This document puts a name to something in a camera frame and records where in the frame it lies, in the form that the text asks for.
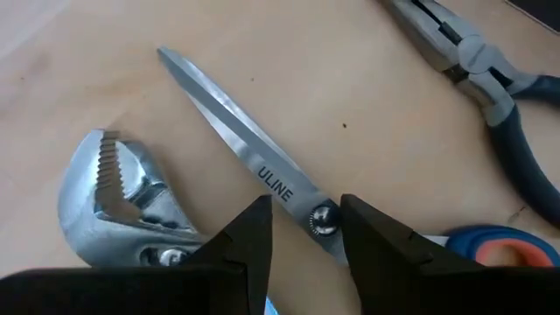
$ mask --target light wood surface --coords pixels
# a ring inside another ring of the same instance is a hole
[[[560,74],[560,40],[502,1],[445,0],[529,72]],[[232,95],[337,200],[354,193],[426,234],[472,223],[560,246],[505,180],[476,105],[374,0],[0,2],[0,275],[81,266],[58,190],[78,142],[116,128],[145,142],[185,212],[212,235],[265,193],[160,65],[167,45]],[[560,114],[523,127],[560,181]],[[269,294],[281,313],[359,313],[337,266],[278,206]]]

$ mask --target scissor pivot screw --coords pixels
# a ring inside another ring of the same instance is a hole
[[[315,208],[309,217],[311,231],[319,236],[331,236],[339,226],[334,222],[333,209],[329,206]]]

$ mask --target pliers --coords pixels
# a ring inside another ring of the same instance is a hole
[[[482,111],[495,154],[514,188],[560,228],[560,193],[546,178],[523,134],[515,99],[560,105],[560,78],[515,69],[463,18],[431,0],[381,0],[424,58]]]

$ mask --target scissor blade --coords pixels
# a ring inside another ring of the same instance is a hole
[[[158,50],[178,84],[237,157],[265,185],[307,234],[345,263],[340,231],[328,237],[312,232],[312,211],[333,203],[272,139],[192,62],[168,48]]]
[[[437,245],[441,245],[443,247],[445,247],[445,244],[447,244],[447,241],[449,241],[449,236],[441,236],[441,235],[422,235],[422,236],[432,242],[435,242]]]

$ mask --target pliers jaw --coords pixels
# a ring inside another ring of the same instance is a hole
[[[480,105],[488,125],[503,121],[515,103],[510,95],[536,75],[515,69],[470,23],[432,0],[382,0],[418,51]]]

